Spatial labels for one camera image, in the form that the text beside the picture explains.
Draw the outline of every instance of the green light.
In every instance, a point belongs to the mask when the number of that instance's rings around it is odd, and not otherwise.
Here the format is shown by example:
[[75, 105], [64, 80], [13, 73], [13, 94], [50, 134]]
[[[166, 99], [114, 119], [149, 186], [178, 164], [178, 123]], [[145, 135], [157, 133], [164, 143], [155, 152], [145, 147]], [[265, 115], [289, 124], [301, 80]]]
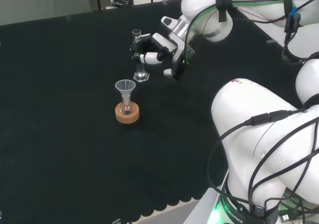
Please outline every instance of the green light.
[[207, 224], [222, 224], [223, 221], [220, 219], [219, 215], [219, 204], [217, 207], [211, 212]]

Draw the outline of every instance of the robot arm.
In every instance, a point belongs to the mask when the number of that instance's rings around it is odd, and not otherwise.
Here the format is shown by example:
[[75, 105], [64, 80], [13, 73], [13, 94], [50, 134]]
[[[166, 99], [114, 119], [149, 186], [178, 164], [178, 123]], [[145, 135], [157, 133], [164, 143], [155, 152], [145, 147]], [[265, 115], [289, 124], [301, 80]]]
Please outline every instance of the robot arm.
[[[318, 60], [307, 62], [296, 80], [296, 90], [302, 103], [319, 94]], [[234, 197], [247, 199], [249, 183], [255, 168], [270, 152], [273, 146], [292, 130], [319, 117], [319, 105], [307, 112], [292, 115], [278, 122], [258, 126], [247, 126], [232, 133], [223, 140], [229, 174], [227, 186]], [[235, 79], [226, 84], [214, 98], [211, 112], [219, 135], [250, 117], [278, 110], [295, 108], [266, 88], [246, 79]], [[264, 178], [297, 163], [312, 151], [315, 124], [312, 124], [286, 140], [265, 162], [254, 179], [254, 185]], [[252, 196], [252, 203], [264, 208], [269, 198], [282, 197], [285, 188], [293, 190], [306, 164], [271, 179], [259, 186]], [[319, 204], [319, 156], [314, 156], [296, 193], [314, 204]], [[267, 203], [267, 210], [277, 207], [278, 200]]]
[[[232, 0], [233, 6], [247, 7], [255, 13], [261, 15], [265, 19], [274, 20], [285, 16], [285, 7], [283, 0], [263, 0], [264, 2], [254, 2], [261, 0]], [[300, 7], [309, 0], [293, 0], [295, 7]], [[216, 0], [182, 0], [181, 9], [183, 15], [178, 19], [163, 17], [161, 23], [170, 31], [168, 41], [177, 47], [177, 50], [172, 54], [172, 69], [165, 71], [164, 74], [172, 76], [179, 80], [184, 70], [184, 53], [187, 48], [187, 56], [190, 58], [194, 51], [189, 46], [189, 42], [196, 34], [203, 34], [203, 36], [211, 41], [218, 42], [225, 39], [231, 32], [233, 21], [229, 13], [226, 11], [226, 21], [219, 22], [219, 11], [210, 9], [203, 12], [210, 6], [216, 4]], [[302, 8], [298, 11], [301, 15], [299, 25], [305, 26], [309, 24], [319, 23], [319, 0], [316, 0], [307, 5], [307, 8]], [[189, 25], [193, 19], [201, 14], [201, 18]], [[285, 27], [286, 20], [282, 19], [274, 22], [275, 25]]]
[[158, 33], [144, 34], [141, 36], [139, 44], [133, 43], [131, 45], [133, 59], [147, 65], [162, 63], [163, 58], [171, 56], [175, 50], [176, 46]]

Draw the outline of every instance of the white wall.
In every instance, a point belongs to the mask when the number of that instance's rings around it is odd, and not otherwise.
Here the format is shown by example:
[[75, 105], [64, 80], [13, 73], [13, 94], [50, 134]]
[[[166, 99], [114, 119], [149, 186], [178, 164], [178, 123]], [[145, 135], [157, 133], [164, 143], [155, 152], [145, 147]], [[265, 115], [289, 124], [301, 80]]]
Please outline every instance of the white wall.
[[[244, 13], [251, 19], [256, 19], [254, 16]], [[257, 25], [269, 34], [273, 39], [283, 45], [285, 40], [284, 29], [272, 24], [258, 24]], [[308, 57], [316, 51], [319, 51], [319, 24], [309, 25], [299, 28], [294, 40], [290, 43], [289, 49], [297, 56]]]
[[89, 11], [89, 0], [0, 0], [0, 25]]

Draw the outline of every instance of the equipment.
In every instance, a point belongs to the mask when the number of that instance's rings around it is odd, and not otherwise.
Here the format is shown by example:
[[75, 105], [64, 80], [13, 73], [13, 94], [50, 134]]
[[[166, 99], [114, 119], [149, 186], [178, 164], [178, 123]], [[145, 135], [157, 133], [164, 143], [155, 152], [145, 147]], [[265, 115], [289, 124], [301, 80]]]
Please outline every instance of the equipment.
[[[319, 153], [319, 52], [301, 58], [288, 50], [300, 26], [319, 23], [319, 1], [183, 0], [183, 15], [178, 20], [169, 17], [161, 20], [170, 31], [168, 39], [158, 33], [145, 35], [144, 42], [153, 46], [147, 47], [151, 50], [141, 49], [137, 57], [145, 64], [171, 59], [172, 69], [164, 74], [179, 80], [194, 53], [189, 41], [196, 34], [211, 42], [225, 39], [233, 26], [228, 11], [238, 6], [249, 7], [267, 19], [254, 22], [285, 28], [282, 57], [290, 65], [303, 65], [296, 90], [304, 108], [295, 110], [266, 88], [246, 79], [226, 84], [211, 108], [221, 138], [210, 158], [223, 140], [229, 175], [223, 191], [209, 180], [223, 196], [217, 205], [224, 210], [221, 223], [279, 224], [282, 223], [278, 215], [279, 201], [289, 198], [282, 199], [286, 187], [292, 194], [319, 204], [319, 157], [316, 156]], [[148, 55], [149, 51], [156, 51], [157, 55]], [[302, 201], [300, 206], [305, 223]]]
[[115, 88], [122, 94], [123, 102], [115, 108], [115, 117], [121, 123], [134, 123], [140, 117], [139, 106], [131, 102], [131, 92], [135, 88], [134, 81], [120, 80], [115, 83]]

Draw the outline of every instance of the blue clip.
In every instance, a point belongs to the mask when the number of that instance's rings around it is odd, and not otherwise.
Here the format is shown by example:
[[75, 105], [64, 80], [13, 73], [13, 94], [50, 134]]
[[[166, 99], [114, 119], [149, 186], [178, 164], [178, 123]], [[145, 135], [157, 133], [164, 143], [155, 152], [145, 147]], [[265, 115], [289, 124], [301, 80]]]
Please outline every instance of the blue clip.
[[296, 15], [297, 13], [297, 8], [296, 7], [293, 7], [291, 13], [290, 13], [290, 16], [293, 16], [293, 15]]

